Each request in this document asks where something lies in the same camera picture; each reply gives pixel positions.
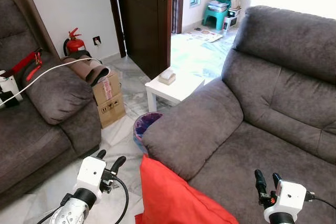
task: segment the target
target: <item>trash bin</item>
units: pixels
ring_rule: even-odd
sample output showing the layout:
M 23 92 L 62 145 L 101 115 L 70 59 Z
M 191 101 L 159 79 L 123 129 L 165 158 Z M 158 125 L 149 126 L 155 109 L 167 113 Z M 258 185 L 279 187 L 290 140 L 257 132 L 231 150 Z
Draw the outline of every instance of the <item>trash bin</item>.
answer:
M 141 115 L 135 121 L 133 126 L 133 140 L 143 153 L 147 153 L 147 149 L 142 144 L 143 133 L 145 133 L 145 131 L 152 123 L 162 117 L 162 115 L 163 114 L 159 112 L 149 112 Z

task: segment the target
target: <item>dark brown door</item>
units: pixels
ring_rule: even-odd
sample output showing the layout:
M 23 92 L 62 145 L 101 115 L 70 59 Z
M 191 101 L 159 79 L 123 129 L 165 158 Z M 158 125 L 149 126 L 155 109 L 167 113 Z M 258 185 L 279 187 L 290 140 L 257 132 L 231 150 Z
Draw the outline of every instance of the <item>dark brown door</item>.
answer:
M 119 0 L 127 54 L 151 79 L 170 66 L 172 0 Z

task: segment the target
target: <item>white tile floor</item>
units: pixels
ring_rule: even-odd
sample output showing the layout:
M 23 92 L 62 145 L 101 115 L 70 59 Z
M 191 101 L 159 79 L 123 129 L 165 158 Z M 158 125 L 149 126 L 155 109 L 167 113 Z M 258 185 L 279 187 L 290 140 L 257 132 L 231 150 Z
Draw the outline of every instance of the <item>white tile floor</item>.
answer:
M 186 36 L 172 36 L 172 67 L 204 77 L 206 82 L 220 76 L 225 57 L 232 45 L 237 29 L 224 34 L 213 43 L 190 40 Z M 134 215 L 143 211 L 139 165 L 142 153 L 133 142 L 132 130 L 138 116 L 148 111 L 144 84 L 150 79 L 128 58 L 105 59 L 104 64 L 118 72 L 127 115 L 102 130 L 101 148 L 107 150 L 105 160 L 110 167 L 121 155 L 127 157 L 119 170 L 119 177 L 125 182 L 130 193 L 130 204 L 121 224 L 135 223 Z M 171 104 L 158 98 L 159 111 L 165 112 Z M 33 224 L 50 209 L 58 207 L 62 197 L 72 192 L 81 165 L 78 159 L 36 189 L 0 210 L 0 223 Z M 87 224 L 114 223 L 122 213 L 125 196 L 122 188 L 105 194 L 101 203 L 94 206 L 87 218 Z

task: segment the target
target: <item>wall socket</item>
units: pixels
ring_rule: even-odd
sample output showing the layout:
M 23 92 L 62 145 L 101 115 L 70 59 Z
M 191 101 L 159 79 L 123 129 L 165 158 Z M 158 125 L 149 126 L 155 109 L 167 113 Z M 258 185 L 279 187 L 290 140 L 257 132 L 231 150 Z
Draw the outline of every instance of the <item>wall socket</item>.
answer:
M 92 38 L 92 40 L 93 40 L 93 44 L 95 46 L 99 46 L 101 44 L 100 36 L 95 36 L 95 37 Z

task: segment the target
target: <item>green plastic stool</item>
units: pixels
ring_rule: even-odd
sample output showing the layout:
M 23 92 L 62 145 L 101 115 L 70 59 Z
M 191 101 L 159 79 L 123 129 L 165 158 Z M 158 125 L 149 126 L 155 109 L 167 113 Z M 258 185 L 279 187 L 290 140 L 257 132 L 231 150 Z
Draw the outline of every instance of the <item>green plastic stool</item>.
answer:
M 204 14 L 203 25 L 205 26 L 208 17 L 212 16 L 212 17 L 216 18 L 216 30 L 222 30 L 223 29 L 224 18 L 227 16 L 228 10 L 231 7 L 231 0 L 217 0 L 217 1 L 219 1 L 221 3 L 229 4 L 227 9 L 222 13 L 218 13 L 218 12 L 215 12 L 214 10 L 210 10 L 207 7 L 206 10 L 205 10 L 205 14 Z

